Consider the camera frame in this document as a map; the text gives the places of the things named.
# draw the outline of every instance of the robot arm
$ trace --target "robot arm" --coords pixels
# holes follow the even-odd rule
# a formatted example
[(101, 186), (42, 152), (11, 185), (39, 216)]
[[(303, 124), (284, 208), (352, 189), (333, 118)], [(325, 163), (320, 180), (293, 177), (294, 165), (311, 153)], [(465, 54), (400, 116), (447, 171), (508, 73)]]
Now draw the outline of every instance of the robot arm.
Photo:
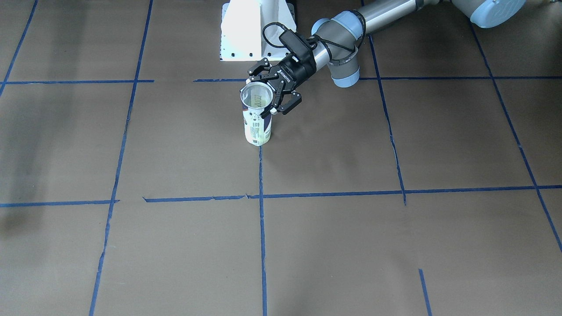
[[(280, 23), (267, 24), (262, 32), (264, 38), (266, 28), (274, 25), (283, 28), (279, 41), (290, 53), (275, 66), (271, 66), (267, 58), (263, 58), (250, 68), (250, 77), (242, 91), (247, 93), (254, 87), (263, 89), (264, 86), (271, 89), (273, 99), (261, 113), (261, 117), (266, 118), (277, 112), (287, 114), (295, 108), (302, 101), (296, 88), (326, 65), (338, 87), (350, 87), (359, 80), (359, 64), (355, 57), (367, 34), (424, 6), (442, 1), (376, 0), (357, 10), (343, 11), (332, 19), (320, 19), (312, 27), (312, 36), (309, 38), (294, 33)], [(486, 28), (509, 19), (524, 2), (525, 0), (455, 0), (453, 4), (470, 16), (472, 22)], [(288, 94), (291, 99), (283, 103)]]

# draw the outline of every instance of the cylindrical container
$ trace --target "cylindrical container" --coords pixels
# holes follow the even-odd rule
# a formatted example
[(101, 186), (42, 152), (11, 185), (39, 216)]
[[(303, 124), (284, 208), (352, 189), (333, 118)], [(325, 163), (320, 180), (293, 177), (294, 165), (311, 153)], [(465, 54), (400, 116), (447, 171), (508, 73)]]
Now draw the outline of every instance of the cylindrical container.
[(240, 90), (244, 134), (246, 140), (256, 146), (268, 142), (271, 136), (271, 115), (262, 119), (260, 114), (273, 100), (273, 90), (265, 83), (250, 82)]

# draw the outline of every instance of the can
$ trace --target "can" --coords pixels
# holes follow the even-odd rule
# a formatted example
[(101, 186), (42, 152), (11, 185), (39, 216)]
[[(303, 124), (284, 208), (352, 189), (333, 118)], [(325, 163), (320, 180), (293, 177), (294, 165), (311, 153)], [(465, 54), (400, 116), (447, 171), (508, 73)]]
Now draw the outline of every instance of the can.
[(240, 90), (240, 100), (246, 140), (256, 146), (265, 144), (271, 136), (271, 115), (262, 119), (260, 114), (273, 101), (273, 89), (262, 82), (250, 82)]

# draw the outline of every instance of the concrete floor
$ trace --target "concrete floor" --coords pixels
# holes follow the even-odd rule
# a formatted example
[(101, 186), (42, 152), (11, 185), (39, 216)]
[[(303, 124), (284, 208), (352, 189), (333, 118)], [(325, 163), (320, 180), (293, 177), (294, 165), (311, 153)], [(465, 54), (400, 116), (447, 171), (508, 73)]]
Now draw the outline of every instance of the concrete floor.
[(224, 2), (0, 2), (1, 315), (562, 315), (562, 3), (404, 17), (258, 148)]

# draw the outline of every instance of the light blue joint cap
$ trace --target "light blue joint cap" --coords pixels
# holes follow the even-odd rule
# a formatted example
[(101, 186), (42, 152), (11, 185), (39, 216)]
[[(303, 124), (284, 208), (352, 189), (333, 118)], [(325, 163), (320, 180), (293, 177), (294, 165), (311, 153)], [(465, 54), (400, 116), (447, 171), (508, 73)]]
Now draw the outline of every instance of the light blue joint cap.
[(316, 31), (318, 31), (318, 29), (322, 26), (322, 24), (328, 22), (329, 20), (330, 19), (323, 18), (323, 19), (320, 19), (320, 20), (316, 21), (314, 23), (314, 25), (312, 26), (312, 30), (310, 31), (310, 34), (316, 34)]
[(523, 7), (525, 0), (486, 0), (470, 16), (470, 21), (483, 29), (507, 21)]
[(361, 34), (363, 34), (363, 26), (361, 21), (355, 14), (350, 11), (343, 11), (342, 13), (336, 15), (332, 18), (332, 21), (340, 23), (344, 28), (346, 28), (355, 39), (359, 39)]
[(359, 81), (359, 69), (357, 69), (357, 71), (349, 77), (342, 79), (334, 79), (332, 77), (332, 80), (334, 80), (334, 83), (340, 88), (349, 88)]

